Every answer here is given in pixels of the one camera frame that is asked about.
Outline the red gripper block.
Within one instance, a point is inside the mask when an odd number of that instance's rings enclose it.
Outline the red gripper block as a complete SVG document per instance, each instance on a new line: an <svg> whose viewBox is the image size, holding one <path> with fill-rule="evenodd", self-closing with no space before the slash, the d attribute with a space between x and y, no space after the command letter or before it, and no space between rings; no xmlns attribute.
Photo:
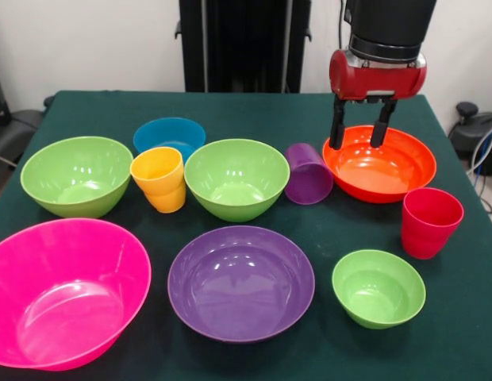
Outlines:
<svg viewBox="0 0 492 381"><path fill-rule="evenodd" d="M423 54L410 63L382 63L361 59L349 49L336 50L329 65L331 90L336 95L329 147L334 150L341 148L346 101L363 101L370 97L384 98L370 139L371 147L381 147L398 100L416 95L426 74L427 60Z"/></svg>

